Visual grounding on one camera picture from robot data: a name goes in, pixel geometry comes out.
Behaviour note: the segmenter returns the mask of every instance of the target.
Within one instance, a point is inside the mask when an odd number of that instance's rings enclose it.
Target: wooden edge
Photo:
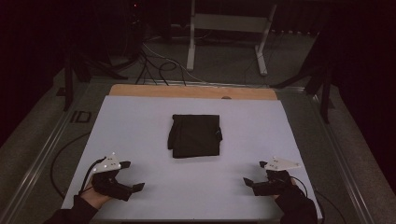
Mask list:
[[[231,87],[185,87],[185,86],[150,86],[150,85],[114,85],[109,95],[112,96],[151,96],[151,97],[186,97],[209,99],[239,100],[277,100],[271,89],[231,88]]]

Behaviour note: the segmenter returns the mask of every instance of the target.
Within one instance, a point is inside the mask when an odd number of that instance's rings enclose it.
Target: gray carpet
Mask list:
[[[199,46],[196,51],[195,69],[192,76],[209,83],[230,83],[238,85],[266,85],[275,84],[288,77],[295,75],[306,53],[309,51],[314,39],[301,35],[270,35],[265,47],[264,58],[268,63],[268,77],[258,74],[255,63],[254,42],[241,41],[231,45],[216,44]],[[148,42],[148,47],[163,56],[177,60],[185,66],[187,60],[188,41],[186,38],[178,38],[172,44],[165,44],[161,39]],[[161,65],[164,59],[151,59],[153,63]],[[142,64],[137,62],[134,66],[121,71],[129,77],[126,83],[134,83],[140,74]],[[160,77],[158,69],[150,67],[152,75],[158,83]],[[95,77],[86,87],[73,110],[92,112],[92,120],[88,123],[67,123],[56,143],[54,151],[87,133],[94,124],[94,119],[100,109],[100,105],[113,83],[119,81],[104,77],[97,71],[93,71]],[[182,84],[181,74],[178,69],[163,72],[167,80],[178,81]],[[1,178],[0,181],[0,208],[6,208],[30,164],[35,160],[39,150],[45,145],[46,139],[62,115],[63,98],[56,97],[57,88],[62,86],[62,74],[57,76],[54,88],[52,88],[36,105],[20,127],[12,134],[6,144],[0,150]],[[187,81],[196,81],[185,74]],[[302,80],[294,86],[303,86]],[[387,185],[384,176],[365,145],[356,124],[347,113],[345,106],[340,100],[336,88],[332,88],[332,108],[330,113],[331,124],[324,125],[315,112],[315,105],[309,97],[294,90],[277,92],[288,115],[290,126],[293,130],[297,145],[313,185],[330,199],[342,212],[346,223],[361,223],[359,213],[350,199],[350,190],[346,187],[345,180],[340,175],[342,170],[337,165],[334,153],[334,145],[329,139],[327,129],[334,133],[337,144],[347,160],[348,167],[355,176],[361,196],[373,216],[375,223],[396,223],[396,199]],[[66,191],[68,183],[73,177],[77,167],[79,156],[82,153],[88,139],[83,137],[64,150],[54,167],[55,182],[61,191]],[[26,202],[17,213],[13,223],[41,223],[44,219],[58,209],[62,199],[50,185],[50,162],[54,153],[49,157],[41,175],[37,179],[32,192],[26,197]],[[337,211],[317,195],[322,203],[326,223],[343,223]]]

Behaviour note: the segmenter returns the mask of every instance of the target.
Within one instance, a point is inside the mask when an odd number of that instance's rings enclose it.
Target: table leg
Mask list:
[[[190,27],[190,46],[189,55],[187,56],[187,70],[194,70],[195,60],[195,0],[191,0],[191,27]]]
[[[259,64],[260,74],[267,75],[267,67],[265,66],[264,57],[262,55],[262,50],[264,49],[265,41],[267,40],[268,34],[270,32],[272,20],[276,11],[276,5],[272,5],[270,14],[267,17],[267,23],[265,23],[265,28],[262,32],[262,42],[260,45],[256,45],[256,56],[257,56],[257,63]]]

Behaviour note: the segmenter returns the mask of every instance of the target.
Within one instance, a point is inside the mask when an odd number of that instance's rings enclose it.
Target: white table surface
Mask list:
[[[220,155],[173,159],[167,138],[174,114],[220,115]],[[128,202],[112,200],[102,220],[269,220],[282,216],[271,197],[255,197],[243,177],[267,181],[259,161],[277,156],[304,164],[280,101],[107,96],[64,200],[73,205],[90,165],[112,152],[131,167],[117,180],[146,183]],[[302,180],[321,213],[303,168]]]

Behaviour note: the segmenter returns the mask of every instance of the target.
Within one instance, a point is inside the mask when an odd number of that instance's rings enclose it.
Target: metal frame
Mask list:
[[[276,5],[272,5],[270,14],[267,18],[199,14],[195,13],[195,0],[192,0],[190,46],[187,56],[187,70],[192,71],[194,69],[195,29],[210,29],[262,33],[262,41],[259,45],[255,46],[255,52],[257,56],[257,63],[260,69],[260,74],[267,75],[268,72],[265,65],[264,57],[262,55],[262,50],[264,49],[265,41],[267,40],[268,34],[270,32],[275,11]]]
[[[334,152],[335,164],[340,171],[340,176],[343,178],[343,181],[346,185],[346,190],[348,191],[349,197],[353,205],[355,206],[361,223],[375,223],[363,197],[361,196],[361,191],[359,190],[355,177],[347,164],[347,161],[343,155],[343,151],[336,141],[332,128],[322,119],[320,111],[320,101],[318,97],[315,95],[314,97],[309,99],[317,118],[320,119],[320,124],[322,125],[323,130],[327,134],[327,137],[331,140],[330,142],[332,144]]]
[[[35,161],[32,163],[29,170],[24,175],[20,185],[16,189],[6,209],[1,214],[0,223],[8,224],[14,222],[14,219],[21,211],[30,192],[35,186],[35,182],[40,177],[41,172],[43,171],[50,157],[52,156],[53,151],[55,150],[57,143],[61,138],[64,129],[67,126],[67,123],[72,117],[74,108],[78,104],[79,99],[83,96],[87,88],[88,88],[88,84],[86,83],[78,84],[75,95],[76,100],[70,104],[70,109],[67,112],[64,112],[59,118],[57,124],[55,125],[54,129],[49,135],[49,138],[47,139],[45,145],[41,148],[38,156],[35,158]]]

